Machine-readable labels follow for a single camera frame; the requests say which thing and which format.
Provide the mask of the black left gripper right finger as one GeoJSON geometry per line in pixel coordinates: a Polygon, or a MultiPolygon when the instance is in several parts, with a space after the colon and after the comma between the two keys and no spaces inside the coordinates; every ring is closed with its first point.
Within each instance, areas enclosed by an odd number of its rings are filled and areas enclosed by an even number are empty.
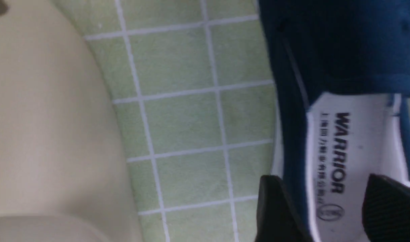
{"type": "Polygon", "coordinates": [[[371,174],[362,224],[371,242],[410,242],[410,188],[388,176],[371,174]]]}

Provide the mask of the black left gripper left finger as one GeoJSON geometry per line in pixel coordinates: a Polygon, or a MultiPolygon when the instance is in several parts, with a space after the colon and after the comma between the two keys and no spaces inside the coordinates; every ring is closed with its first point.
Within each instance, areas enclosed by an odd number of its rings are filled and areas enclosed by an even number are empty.
{"type": "Polygon", "coordinates": [[[312,242],[282,179],[260,178],[256,242],[312,242]]]}

